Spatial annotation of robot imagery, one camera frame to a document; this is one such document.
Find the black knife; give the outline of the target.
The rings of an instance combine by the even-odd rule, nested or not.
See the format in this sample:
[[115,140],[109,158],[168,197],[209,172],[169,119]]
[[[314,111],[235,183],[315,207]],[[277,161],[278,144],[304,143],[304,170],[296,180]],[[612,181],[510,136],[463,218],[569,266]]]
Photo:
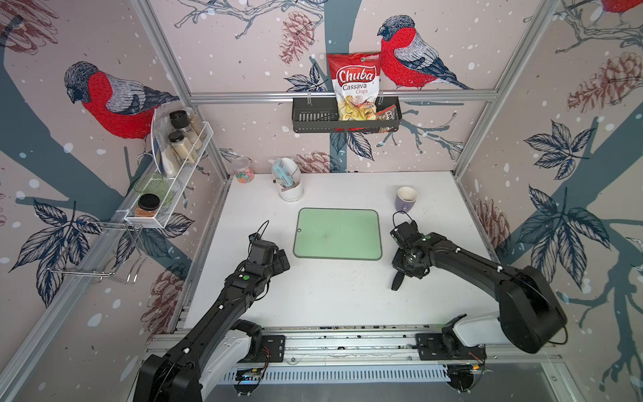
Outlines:
[[393,279],[393,282],[392,282],[392,285],[391,285],[391,290],[392,291],[398,291],[398,289],[400,289],[404,279],[405,279],[405,273],[403,273],[401,271],[398,271],[395,274],[395,277]]

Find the green cutting board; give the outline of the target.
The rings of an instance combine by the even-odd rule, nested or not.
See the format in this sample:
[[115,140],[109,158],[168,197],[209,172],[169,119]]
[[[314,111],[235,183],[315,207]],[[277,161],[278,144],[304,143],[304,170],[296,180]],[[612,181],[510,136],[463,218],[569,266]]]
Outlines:
[[383,255],[378,213],[373,209],[301,209],[293,253],[301,259],[378,261]]

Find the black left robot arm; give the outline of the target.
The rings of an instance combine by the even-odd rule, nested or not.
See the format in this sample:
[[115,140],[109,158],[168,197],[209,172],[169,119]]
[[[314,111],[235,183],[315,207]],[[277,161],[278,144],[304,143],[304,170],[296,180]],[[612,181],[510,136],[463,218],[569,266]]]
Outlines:
[[261,327],[241,316],[268,290],[271,278],[288,271],[286,252],[255,240],[249,254],[226,277],[216,301],[199,322],[162,356],[139,369],[134,401],[203,401],[232,366],[260,353]]

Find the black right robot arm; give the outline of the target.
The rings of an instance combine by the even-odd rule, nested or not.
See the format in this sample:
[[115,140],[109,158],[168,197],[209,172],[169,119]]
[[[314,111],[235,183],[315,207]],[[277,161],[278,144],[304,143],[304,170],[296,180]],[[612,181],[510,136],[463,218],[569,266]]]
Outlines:
[[398,249],[392,261],[397,271],[391,289],[406,277],[421,279],[432,267],[448,271],[492,296],[498,304],[486,315],[462,314],[442,328],[442,348],[451,357],[488,344],[510,344],[535,354],[559,332],[567,317],[541,271],[527,266],[503,266],[456,245],[445,236],[421,234],[415,221],[391,232]]

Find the purple mug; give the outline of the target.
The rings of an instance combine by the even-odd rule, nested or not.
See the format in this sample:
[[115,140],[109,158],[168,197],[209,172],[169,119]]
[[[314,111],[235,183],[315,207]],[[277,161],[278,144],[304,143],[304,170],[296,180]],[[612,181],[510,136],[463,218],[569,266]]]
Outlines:
[[396,193],[395,209],[408,213],[414,207],[418,199],[418,194],[412,187],[400,187]]

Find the white utensil holder cup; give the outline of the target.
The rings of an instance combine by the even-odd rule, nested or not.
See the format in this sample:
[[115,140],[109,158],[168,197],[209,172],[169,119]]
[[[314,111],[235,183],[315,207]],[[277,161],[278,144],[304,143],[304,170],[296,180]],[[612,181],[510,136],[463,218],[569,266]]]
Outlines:
[[293,203],[302,198],[304,194],[302,173],[294,160],[288,157],[276,159],[271,166],[271,173],[282,200]]

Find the candy jar with lid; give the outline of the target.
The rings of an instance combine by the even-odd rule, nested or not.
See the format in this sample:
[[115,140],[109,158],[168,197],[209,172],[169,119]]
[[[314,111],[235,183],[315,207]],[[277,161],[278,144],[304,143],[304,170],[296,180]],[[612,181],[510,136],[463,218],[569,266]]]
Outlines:
[[231,161],[234,177],[241,184],[248,184],[255,178],[252,161],[247,157],[238,157]]

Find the small dark snack packet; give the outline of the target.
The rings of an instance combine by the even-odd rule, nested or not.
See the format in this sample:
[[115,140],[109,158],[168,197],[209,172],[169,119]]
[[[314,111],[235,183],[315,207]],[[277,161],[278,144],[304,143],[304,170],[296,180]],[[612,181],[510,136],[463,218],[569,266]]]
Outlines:
[[[377,112],[377,120],[380,122],[388,122],[388,121],[397,121],[398,117],[398,108],[396,105],[391,105],[390,107],[387,107],[379,112]],[[395,129],[395,127],[380,127],[378,131],[380,133],[384,132],[391,132]]]

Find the red cassava chips bag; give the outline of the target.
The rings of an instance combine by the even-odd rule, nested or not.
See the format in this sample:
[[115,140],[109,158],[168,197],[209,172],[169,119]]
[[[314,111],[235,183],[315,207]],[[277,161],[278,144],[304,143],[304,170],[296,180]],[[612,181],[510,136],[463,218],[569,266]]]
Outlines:
[[380,93],[379,53],[328,55],[340,121],[376,120]]

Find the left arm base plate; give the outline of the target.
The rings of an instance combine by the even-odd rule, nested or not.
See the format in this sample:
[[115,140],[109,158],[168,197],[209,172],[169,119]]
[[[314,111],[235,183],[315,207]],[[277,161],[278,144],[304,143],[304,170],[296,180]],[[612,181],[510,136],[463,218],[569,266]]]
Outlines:
[[241,363],[282,363],[284,360],[286,337],[282,335],[251,338],[249,352]]

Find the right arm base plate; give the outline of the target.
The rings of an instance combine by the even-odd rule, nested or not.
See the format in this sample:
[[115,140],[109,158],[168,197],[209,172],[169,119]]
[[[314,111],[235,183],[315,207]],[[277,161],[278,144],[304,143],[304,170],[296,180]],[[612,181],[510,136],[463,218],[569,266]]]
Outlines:
[[443,333],[417,333],[416,348],[421,361],[487,359],[483,345],[467,347],[457,338]]

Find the black wall basket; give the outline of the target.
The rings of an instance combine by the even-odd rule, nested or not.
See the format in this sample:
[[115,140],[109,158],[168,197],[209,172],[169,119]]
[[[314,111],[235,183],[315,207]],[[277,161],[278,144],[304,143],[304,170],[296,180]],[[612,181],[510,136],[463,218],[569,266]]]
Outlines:
[[[398,108],[397,121],[380,122],[377,112],[396,105]],[[376,102],[378,110],[374,120],[340,121],[338,104],[334,97],[295,98],[292,104],[291,120],[293,131],[296,133],[349,133],[362,132],[366,134],[379,133],[380,127],[395,127],[391,132],[400,128],[402,114],[397,97],[383,97]]]

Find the clear acrylic wall shelf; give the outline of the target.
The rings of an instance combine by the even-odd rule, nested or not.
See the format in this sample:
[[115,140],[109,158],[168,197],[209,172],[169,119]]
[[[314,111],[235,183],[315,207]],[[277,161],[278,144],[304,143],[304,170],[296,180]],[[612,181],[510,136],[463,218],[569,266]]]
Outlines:
[[[174,152],[168,135],[174,132],[169,114],[174,111],[185,110],[189,116],[194,111],[189,107],[182,107],[179,102],[162,105],[154,111],[150,133],[154,170],[144,174],[135,184],[133,191],[135,199],[125,215],[128,224],[140,225],[144,229],[164,229],[169,225],[177,206],[184,200],[184,190],[187,188],[193,173],[201,159],[207,153],[207,147],[214,135],[211,125],[197,119],[194,130],[199,132],[202,147],[196,149],[198,161],[196,164],[185,163]],[[135,217],[135,207],[139,197],[143,194],[156,194],[161,199],[161,206],[153,217]]]

